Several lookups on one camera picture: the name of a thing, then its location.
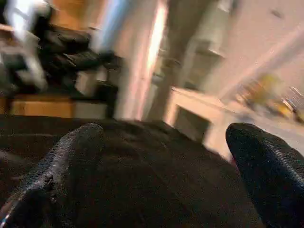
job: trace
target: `white wall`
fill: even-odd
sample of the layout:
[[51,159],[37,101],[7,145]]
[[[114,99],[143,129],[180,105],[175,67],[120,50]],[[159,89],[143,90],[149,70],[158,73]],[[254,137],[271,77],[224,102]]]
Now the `white wall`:
[[[279,19],[271,10],[279,9]],[[304,21],[303,0],[240,0],[240,9],[229,34],[224,59],[200,86],[213,95],[242,75],[242,72],[266,53],[274,44]],[[304,51],[274,71],[287,84],[304,88]]]
[[167,3],[135,0],[133,5],[115,48],[125,62],[115,118],[141,120],[167,17]]

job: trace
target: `wooden surface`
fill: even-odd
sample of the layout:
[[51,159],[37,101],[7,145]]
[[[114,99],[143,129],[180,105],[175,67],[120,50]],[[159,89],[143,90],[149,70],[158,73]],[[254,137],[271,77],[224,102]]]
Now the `wooden surface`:
[[0,114],[4,114],[5,110],[5,98],[0,98]]
[[66,97],[29,95],[17,97],[12,105],[12,115],[73,117],[73,103]]
[[58,11],[52,23],[69,29],[81,29],[85,10],[89,3],[90,0],[53,0]]

